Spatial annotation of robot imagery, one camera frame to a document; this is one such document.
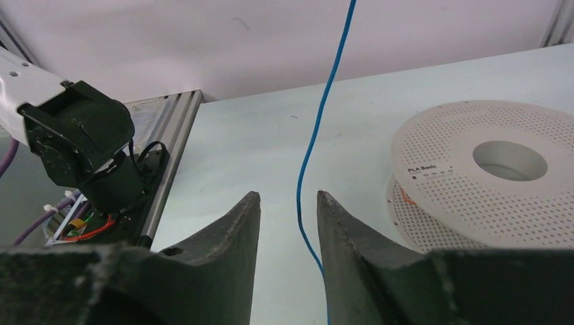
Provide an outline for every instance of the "red wire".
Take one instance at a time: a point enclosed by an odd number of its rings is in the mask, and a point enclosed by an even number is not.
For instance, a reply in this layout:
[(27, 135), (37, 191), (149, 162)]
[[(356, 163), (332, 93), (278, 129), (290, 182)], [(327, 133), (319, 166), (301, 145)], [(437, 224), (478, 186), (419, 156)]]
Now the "red wire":
[(81, 236), (77, 236), (77, 237), (64, 237), (64, 240), (67, 241), (75, 241), (75, 240), (82, 240), (82, 239), (88, 239), (94, 235), (99, 234), (100, 232), (108, 229), (109, 227), (111, 227), (114, 223), (116, 223), (115, 221), (112, 220), (112, 215), (108, 216), (108, 221), (106, 222), (106, 224), (100, 228), (97, 228), (96, 230), (93, 230), (87, 234), (82, 234)]

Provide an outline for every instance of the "zip tie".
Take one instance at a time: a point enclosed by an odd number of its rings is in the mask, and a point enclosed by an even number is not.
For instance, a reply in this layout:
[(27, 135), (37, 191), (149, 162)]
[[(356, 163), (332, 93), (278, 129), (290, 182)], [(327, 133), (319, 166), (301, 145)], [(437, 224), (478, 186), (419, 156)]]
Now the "zip tie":
[(74, 203), (75, 203), (76, 200), (78, 199), (78, 198), (76, 198), (76, 196), (74, 195), (74, 192), (69, 191), (69, 190), (64, 191), (64, 195), (65, 195), (67, 198), (71, 198), (72, 201), (74, 201)]
[(58, 210), (58, 208), (51, 206), (50, 204), (46, 204), (44, 206), (44, 211), (48, 212), (48, 211), (54, 211), (54, 214), (59, 213), (60, 210)]
[(79, 208), (80, 206), (80, 202), (82, 202), (82, 200), (84, 199), (83, 195), (80, 195), (80, 197), (78, 198), (78, 200), (74, 203), (74, 205), (72, 205), (72, 208), (70, 209), (70, 211), (68, 211), (68, 214), (66, 215), (66, 217), (64, 218), (63, 222), (58, 226), (56, 232), (54, 232), (54, 235), (52, 236), (52, 238), (50, 238), (46, 244), (44, 245), (45, 247), (50, 247), (53, 245), (53, 242), (58, 240), (58, 238), (60, 237), (60, 235), (62, 234), (62, 231), (64, 230), (64, 228), (66, 227), (66, 225), (68, 224), (68, 222), (70, 222), (70, 220), (72, 219), (72, 216), (76, 213), (76, 210)]

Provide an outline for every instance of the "screw hole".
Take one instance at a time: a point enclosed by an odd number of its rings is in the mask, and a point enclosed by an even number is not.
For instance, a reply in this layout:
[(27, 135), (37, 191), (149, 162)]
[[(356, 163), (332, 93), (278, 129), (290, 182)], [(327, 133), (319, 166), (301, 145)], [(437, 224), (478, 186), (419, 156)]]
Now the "screw hole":
[(179, 247), (169, 247), (169, 248), (166, 248), (163, 251), (161, 251), (161, 253), (163, 253), (163, 255), (166, 255), (166, 256), (175, 256), (175, 255), (182, 254), (183, 249), (181, 249)]

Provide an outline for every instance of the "black cable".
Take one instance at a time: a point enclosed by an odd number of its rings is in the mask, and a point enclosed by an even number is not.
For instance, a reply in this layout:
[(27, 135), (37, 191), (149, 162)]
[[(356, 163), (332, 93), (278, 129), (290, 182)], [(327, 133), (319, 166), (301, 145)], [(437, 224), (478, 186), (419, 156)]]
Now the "black cable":
[(129, 145), (128, 145), (128, 150), (129, 150), (129, 158), (131, 159), (131, 162), (133, 163), (133, 166), (137, 169), (137, 164), (135, 162), (135, 157), (133, 154), (133, 140), (129, 140)]
[(167, 147), (165, 146), (165, 144), (163, 144), (160, 141), (154, 141), (154, 142), (148, 144), (146, 149), (143, 149), (141, 154), (139, 154), (139, 157), (137, 157), (137, 163), (139, 164), (142, 161), (144, 161), (144, 159), (150, 153), (150, 151), (157, 145), (161, 146), (160, 166), (162, 166), (162, 167), (165, 166), (165, 164), (167, 164), (168, 152), (167, 152)]

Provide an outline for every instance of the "blue cable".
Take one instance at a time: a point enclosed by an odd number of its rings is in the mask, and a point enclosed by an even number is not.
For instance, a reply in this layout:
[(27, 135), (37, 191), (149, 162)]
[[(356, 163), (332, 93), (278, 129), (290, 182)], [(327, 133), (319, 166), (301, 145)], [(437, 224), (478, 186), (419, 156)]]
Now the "blue cable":
[[(305, 229), (303, 228), (303, 220), (301, 217), (301, 188), (303, 186), (303, 177), (305, 176), (305, 169), (307, 168), (307, 163), (309, 162), (309, 157), (311, 157), (311, 152), (313, 151), (313, 146), (315, 145), (315, 140), (317, 139), (317, 134), (319, 133), (319, 126), (321, 125), (321, 117), (323, 117), (323, 109), (325, 108), (325, 103), (327, 102), (327, 97), (329, 96), (329, 90), (331, 90), (331, 85), (333, 84), (333, 80), (335, 79), (335, 75), (337, 73), (337, 68), (339, 67), (339, 61), (341, 55), (343, 54), (343, 48), (345, 47), (345, 41), (347, 40), (347, 34), (349, 34), (349, 27), (351, 26), (351, 19), (353, 18), (353, 12), (355, 11), (355, 3), (357, 0), (351, 0), (351, 4), (349, 5), (349, 10), (347, 12), (347, 19), (345, 20), (345, 27), (343, 28), (343, 34), (341, 35), (339, 41), (339, 47), (337, 49), (337, 54), (335, 55), (335, 62), (333, 63), (333, 68), (331, 69), (331, 75), (327, 80), (327, 84), (325, 85), (325, 90), (323, 91), (323, 97), (321, 98), (321, 103), (319, 104), (319, 110), (317, 111), (317, 118), (315, 120), (315, 126), (313, 128), (313, 135), (311, 135), (311, 140), (309, 141), (309, 147), (307, 148), (307, 152), (305, 153), (305, 158), (303, 159), (303, 164), (301, 165), (301, 171), (299, 172), (299, 180), (297, 181), (297, 223), (299, 224), (299, 230), (301, 231), (301, 236), (309, 249), (311, 255), (315, 259), (317, 266), (319, 266), (319, 271), (321, 271), (321, 276), (325, 276), (323, 272), (323, 264), (321, 260), (313, 250), (311, 243), (305, 233)], [(329, 320), (329, 313), (327, 312), (327, 324), (330, 324)]]

